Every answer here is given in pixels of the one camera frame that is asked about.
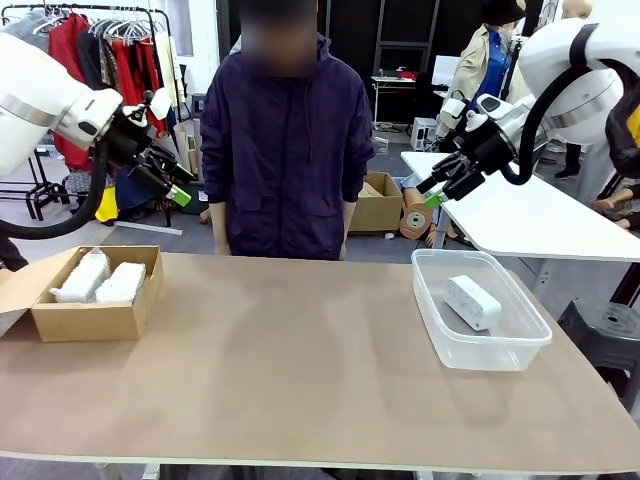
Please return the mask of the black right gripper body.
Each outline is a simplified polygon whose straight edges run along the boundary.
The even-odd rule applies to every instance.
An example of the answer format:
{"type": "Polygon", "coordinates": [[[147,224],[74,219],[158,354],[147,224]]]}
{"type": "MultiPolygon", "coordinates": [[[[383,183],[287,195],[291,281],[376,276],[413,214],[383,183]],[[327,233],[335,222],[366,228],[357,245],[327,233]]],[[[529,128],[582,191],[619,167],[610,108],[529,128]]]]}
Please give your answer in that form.
{"type": "Polygon", "coordinates": [[[496,124],[482,124],[468,132],[462,153],[486,175],[501,170],[514,158],[513,146],[496,124]]]}

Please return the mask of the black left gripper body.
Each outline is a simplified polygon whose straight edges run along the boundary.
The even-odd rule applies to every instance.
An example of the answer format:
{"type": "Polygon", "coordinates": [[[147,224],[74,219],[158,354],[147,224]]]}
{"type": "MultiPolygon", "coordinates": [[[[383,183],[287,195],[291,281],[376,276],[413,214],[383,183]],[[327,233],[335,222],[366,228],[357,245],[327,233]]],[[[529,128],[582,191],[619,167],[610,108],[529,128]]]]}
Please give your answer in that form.
{"type": "Polygon", "coordinates": [[[152,126],[147,120],[135,119],[117,114],[107,130],[107,158],[114,165],[129,165],[152,143],[149,131],[152,126]]]}

